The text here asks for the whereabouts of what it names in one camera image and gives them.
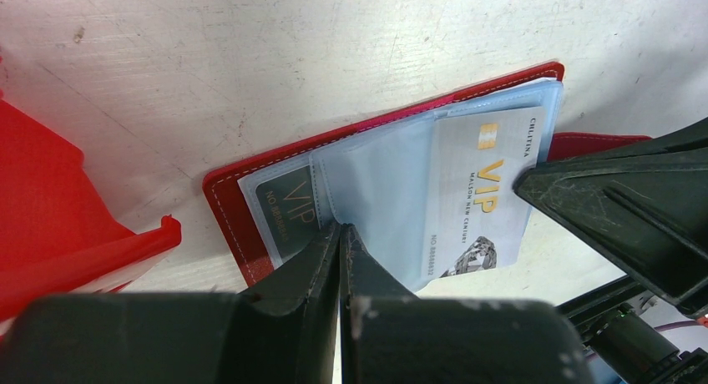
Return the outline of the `dark green VIP credit card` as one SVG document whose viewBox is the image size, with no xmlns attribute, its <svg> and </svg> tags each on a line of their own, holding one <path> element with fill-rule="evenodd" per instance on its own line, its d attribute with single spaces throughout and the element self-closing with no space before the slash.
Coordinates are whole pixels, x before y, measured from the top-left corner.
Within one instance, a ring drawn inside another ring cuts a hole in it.
<svg viewBox="0 0 708 384">
<path fill-rule="evenodd" d="M 276 265 L 304 250 L 320 230 L 311 171 L 300 166 L 280 172 L 255 187 L 262 237 Z"/>
</svg>

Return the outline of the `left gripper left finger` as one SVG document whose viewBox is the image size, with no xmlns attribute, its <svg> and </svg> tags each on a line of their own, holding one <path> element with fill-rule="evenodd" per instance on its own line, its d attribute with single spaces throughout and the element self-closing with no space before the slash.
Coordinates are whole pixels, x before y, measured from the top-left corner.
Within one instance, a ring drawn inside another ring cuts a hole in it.
<svg viewBox="0 0 708 384">
<path fill-rule="evenodd" d="M 340 224 L 329 224 L 304 250 L 241 292 L 239 383 L 332 381 L 340 234 Z"/>
</svg>

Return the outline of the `white VIP credit card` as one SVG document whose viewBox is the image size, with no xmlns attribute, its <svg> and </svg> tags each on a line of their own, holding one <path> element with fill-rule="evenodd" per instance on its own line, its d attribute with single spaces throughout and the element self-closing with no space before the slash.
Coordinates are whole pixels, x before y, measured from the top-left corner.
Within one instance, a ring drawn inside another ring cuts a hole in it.
<svg viewBox="0 0 708 384">
<path fill-rule="evenodd" d="M 446 117 L 434 125 L 425 280 L 512 265 L 530 208 L 513 182 L 536 165 L 544 107 Z"/>
</svg>

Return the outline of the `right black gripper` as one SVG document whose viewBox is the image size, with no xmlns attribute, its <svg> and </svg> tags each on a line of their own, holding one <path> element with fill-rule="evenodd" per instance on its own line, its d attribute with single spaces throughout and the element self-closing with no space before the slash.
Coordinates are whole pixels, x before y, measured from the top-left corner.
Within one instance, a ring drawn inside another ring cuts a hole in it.
<svg viewBox="0 0 708 384">
<path fill-rule="evenodd" d="M 579 333 L 584 359 L 600 359 L 625 383 L 706 383 L 707 351 L 680 351 L 661 335 L 706 321 L 653 327 L 640 315 L 655 294 L 689 318 L 707 313 L 707 122 L 540 164 L 513 189 L 634 279 L 558 307 Z"/>
</svg>

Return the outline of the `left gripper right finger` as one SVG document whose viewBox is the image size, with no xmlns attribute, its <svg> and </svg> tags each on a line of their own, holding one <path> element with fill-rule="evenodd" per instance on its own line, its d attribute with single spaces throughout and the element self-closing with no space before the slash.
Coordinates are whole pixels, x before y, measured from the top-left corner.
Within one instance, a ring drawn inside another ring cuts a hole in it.
<svg viewBox="0 0 708 384">
<path fill-rule="evenodd" d="M 341 381 L 402 382 L 415 349 L 405 313 L 417 297 L 368 252 L 355 225 L 341 227 L 339 255 Z"/>
</svg>

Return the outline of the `red leather card holder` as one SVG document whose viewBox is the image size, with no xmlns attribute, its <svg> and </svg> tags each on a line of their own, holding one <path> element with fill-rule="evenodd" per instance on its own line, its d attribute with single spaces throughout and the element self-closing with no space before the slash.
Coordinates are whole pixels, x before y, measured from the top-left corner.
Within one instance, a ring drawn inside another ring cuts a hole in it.
<svg viewBox="0 0 708 384">
<path fill-rule="evenodd" d="M 561 63 L 543 63 L 208 173 L 205 197 L 245 282 L 254 285 L 283 265 L 276 265 L 266 249 L 255 187 L 280 172 L 308 166 L 320 230 L 333 222 L 355 225 L 380 265 L 410 291 L 422 289 L 432 281 L 424 279 L 421 268 L 438 120 L 542 106 L 547 116 L 536 165 L 640 141 L 637 135 L 556 133 L 563 75 Z"/>
</svg>

